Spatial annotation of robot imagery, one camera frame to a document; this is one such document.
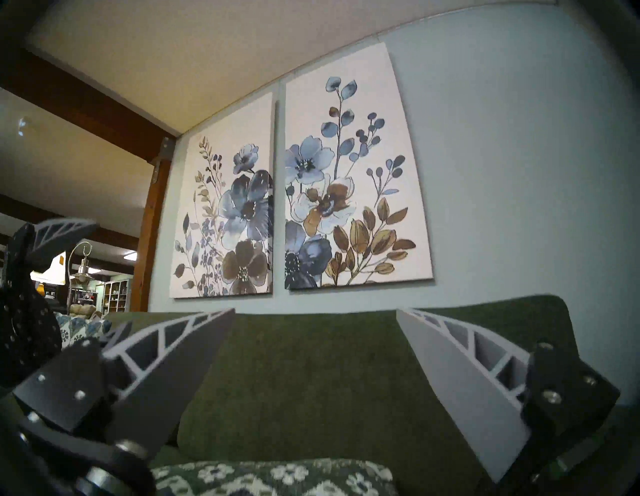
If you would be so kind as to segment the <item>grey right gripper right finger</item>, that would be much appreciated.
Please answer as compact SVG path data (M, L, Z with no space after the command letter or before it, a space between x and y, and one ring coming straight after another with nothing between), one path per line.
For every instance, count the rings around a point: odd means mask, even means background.
M531 351L482 326L414 308L397 323L440 404L493 483L553 483L620 390L547 338Z

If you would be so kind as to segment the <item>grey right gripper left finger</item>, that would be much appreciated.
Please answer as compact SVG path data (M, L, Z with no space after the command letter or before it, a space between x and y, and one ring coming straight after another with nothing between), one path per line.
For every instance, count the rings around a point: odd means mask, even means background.
M236 311L194 313L125 337L82 338L14 388L28 414L54 430L105 444L162 446L202 384Z

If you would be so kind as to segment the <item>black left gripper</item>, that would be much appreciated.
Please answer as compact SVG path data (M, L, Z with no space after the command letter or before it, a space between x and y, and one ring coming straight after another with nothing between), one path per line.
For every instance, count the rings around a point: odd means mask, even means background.
M10 238L10 280L44 273L59 254L98 228L93 219L26 223ZM14 388L62 351L55 313L34 285L1 287L1 388Z

